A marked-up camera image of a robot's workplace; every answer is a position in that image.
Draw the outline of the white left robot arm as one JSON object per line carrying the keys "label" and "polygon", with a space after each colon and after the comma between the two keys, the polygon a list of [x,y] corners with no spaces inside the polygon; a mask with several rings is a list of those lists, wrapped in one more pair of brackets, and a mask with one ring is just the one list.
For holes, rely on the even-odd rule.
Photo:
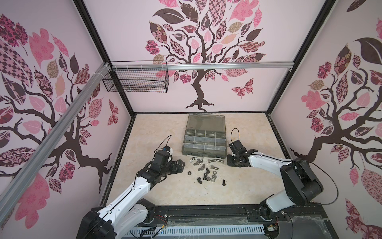
{"label": "white left robot arm", "polygon": [[132,184],[103,208],[93,208],[82,219],[76,238],[121,239],[140,223],[150,223],[155,205],[143,197],[168,175],[180,174],[185,163],[174,161],[173,149],[157,150],[152,161],[138,171]]}

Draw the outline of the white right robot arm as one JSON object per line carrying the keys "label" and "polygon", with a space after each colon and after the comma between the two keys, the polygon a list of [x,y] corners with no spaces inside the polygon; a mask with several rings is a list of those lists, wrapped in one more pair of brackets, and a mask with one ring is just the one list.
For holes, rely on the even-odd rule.
{"label": "white right robot arm", "polygon": [[279,211],[297,205],[305,206],[323,192],[323,185],[309,164],[303,160],[287,160],[247,150],[241,141],[229,144],[232,154],[227,156],[230,167],[255,167],[281,178],[284,190],[263,200],[260,212],[266,220]]}

